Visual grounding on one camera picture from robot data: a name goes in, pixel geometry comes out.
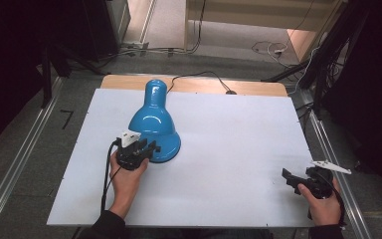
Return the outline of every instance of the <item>person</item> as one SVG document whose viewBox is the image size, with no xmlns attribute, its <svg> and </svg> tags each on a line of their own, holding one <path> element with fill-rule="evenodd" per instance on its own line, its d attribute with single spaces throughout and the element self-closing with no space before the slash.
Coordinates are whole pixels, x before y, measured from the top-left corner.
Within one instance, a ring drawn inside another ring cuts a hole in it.
<svg viewBox="0 0 382 239">
<path fill-rule="evenodd" d="M 115 156 L 116 152 L 110 158 L 110 177 L 114 176 L 111 182 L 114 191 L 114 201 L 109 210 L 104 211 L 92 227 L 81 232 L 78 237 L 79 239 L 128 238 L 123 218 L 125 218 L 129 211 L 138 190 L 140 177 L 146 170 L 149 160 L 148 158 L 144 159 L 137 169 L 128 171 L 123 168 L 119 169 Z M 333 185 L 337 191 L 340 190 L 335 179 L 333 179 Z M 303 184 L 300 184 L 298 189 L 309 204 L 309 211 L 315 225 L 309 228 L 310 238 L 343 238 L 338 225 L 340 205 L 334 192 L 329 198 L 316 199 Z"/>
</svg>

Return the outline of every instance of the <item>sleeve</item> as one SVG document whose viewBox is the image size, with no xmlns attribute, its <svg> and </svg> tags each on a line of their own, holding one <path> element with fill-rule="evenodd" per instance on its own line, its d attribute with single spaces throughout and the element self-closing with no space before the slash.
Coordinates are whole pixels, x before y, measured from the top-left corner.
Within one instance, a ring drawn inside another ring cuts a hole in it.
<svg viewBox="0 0 382 239">
<path fill-rule="evenodd" d="M 91 227 L 82 231 L 79 239 L 116 239 L 122 238 L 125 222 L 122 218 L 112 213 L 104 211 L 97 222 Z"/>
<path fill-rule="evenodd" d="M 311 239 L 344 239 L 339 225 L 316 226 L 309 228 Z"/>
</svg>

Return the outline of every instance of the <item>blue desk lamp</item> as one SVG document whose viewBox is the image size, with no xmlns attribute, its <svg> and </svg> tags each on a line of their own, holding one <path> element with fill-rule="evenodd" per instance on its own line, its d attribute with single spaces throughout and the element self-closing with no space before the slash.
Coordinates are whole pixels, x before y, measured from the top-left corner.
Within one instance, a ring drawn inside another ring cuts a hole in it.
<svg viewBox="0 0 382 239">
<path fill-rule="evenodd" d="M 166 84 L 151 80 L 145 85 L 144 105 L 133 116 L 129 130 L 140 132 L 148 142 L 156 141 L 160 151 L 154 151 L 151 162 L 165 162 L 179 151 L 181 139 L 172 117 L 166 110 Z"/>
</svg>

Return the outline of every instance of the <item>white table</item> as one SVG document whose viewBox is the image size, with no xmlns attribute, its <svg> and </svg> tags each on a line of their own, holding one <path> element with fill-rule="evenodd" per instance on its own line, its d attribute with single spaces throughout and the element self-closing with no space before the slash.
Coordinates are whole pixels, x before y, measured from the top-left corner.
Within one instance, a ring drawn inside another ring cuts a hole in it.
<svg viewBox="0 0 382 239">
<path fill-rule="evenodd" d="M 98 219 L 106 154 L 142 106 L 144 91 L 95 91 L 48 225 Z M 125 218 L 145 227 L 306 227 L 308 205 L 282 178 L 306 177 L 311 156 L 291 99 L 171 92 L 182 145 L 150 163 Z M 112 190 L 106 207 L 113 200 Z"/>
</svg>

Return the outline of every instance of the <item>person's left hand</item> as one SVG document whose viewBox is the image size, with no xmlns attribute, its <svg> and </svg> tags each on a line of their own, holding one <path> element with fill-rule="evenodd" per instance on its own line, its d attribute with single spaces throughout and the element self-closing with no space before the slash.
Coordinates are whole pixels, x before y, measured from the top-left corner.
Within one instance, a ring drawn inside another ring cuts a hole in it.
<svg viewBox="0 0 382 239">
<path fill-rule="evenodd" d="M 124 168 L 119 169 L 116 162 L 116 151 L 110 156 L 110 178 L 114 191 L 114 201 L 109 211 L 125 218 L 131 207 L 135 194 L 138 190 L 139 180 L 142 173 L 147 169 L 148 158 L 141 162 L 141 165 L 134 171 L 128 171 Z"/>
</svg>

